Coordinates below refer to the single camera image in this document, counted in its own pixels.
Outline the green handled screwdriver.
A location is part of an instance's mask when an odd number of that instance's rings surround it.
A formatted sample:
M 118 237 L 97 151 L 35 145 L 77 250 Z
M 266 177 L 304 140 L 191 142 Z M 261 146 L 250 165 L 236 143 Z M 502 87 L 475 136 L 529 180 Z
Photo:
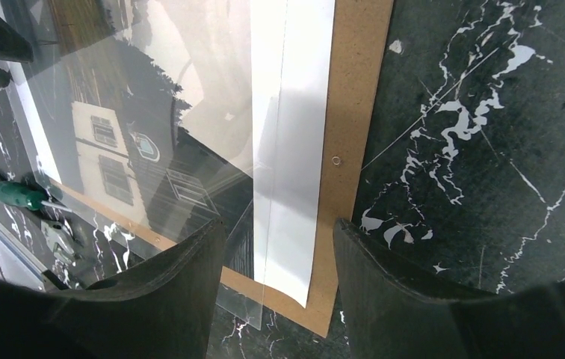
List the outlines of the green handled screwdriver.
M 19 182 L 0 181 L 0 202 L 30 211 L 39 211 L 43 207 L 50 207 L 72 212 L 68 207 L 51 201 L 47 193 L 31 189 Z

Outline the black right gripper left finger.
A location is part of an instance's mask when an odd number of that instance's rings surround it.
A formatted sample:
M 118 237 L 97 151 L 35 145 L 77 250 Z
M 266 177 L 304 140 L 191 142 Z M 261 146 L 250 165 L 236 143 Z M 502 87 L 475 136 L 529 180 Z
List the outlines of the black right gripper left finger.
M 0 280 L 0 358 L 204 358 L 224 243 L 215 219 L 84 290 Z

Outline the house photo white border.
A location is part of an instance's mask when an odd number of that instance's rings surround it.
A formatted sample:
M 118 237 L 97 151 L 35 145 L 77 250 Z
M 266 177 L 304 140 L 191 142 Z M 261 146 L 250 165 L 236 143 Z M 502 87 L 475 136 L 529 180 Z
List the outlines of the house photo white border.
M 147 249 L 226 220 L 226 266 L 306 307 L 333 1 L 0 1 L 31 168 Z

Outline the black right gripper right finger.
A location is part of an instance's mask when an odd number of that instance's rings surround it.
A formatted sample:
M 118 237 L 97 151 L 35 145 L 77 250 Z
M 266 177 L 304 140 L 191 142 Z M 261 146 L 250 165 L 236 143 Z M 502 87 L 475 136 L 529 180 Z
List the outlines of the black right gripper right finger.
M 343 218 L 333 244 L 353 358 L 565 358 L 565 282 L 509 295 L 463 286 Z

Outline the brown fibreboard backing board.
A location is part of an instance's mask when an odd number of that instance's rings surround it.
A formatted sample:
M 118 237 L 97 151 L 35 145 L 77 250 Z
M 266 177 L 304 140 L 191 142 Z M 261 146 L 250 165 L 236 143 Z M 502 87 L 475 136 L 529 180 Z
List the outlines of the brown fibreboard backing board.
M 358 174 L 371 116 L 371 100 L 392 6 L 379 1 L 333 1 L 335 4 L 317 229 L 309 299 L 306 307 L 265 287 L 264 308 L 325 337 L 336 300 L 334 221 L 353 212 Z

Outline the small silver wrench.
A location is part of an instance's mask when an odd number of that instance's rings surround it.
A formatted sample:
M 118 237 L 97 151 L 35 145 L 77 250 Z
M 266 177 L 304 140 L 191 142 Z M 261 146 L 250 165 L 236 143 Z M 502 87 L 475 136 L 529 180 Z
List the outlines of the small silver wrench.
M 59 221 L 42 220 L 40 229 L 55 259 L 72 266 L 85 259 L 81 243 L 74 239 L 72 232 L 65 224 Z

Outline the clear acrylic glazing sheet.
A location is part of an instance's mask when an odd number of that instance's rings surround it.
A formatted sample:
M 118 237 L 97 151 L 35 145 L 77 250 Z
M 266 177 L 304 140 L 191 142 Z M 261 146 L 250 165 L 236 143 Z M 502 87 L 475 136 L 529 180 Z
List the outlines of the clear acrylic glazing sheet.
M 225 232 L 217 304 L 262 327 L 254 233 L 251 1 L 0 1 L 32 46 L 14 64 L 36 182 L 148 259 L 209 221 Z

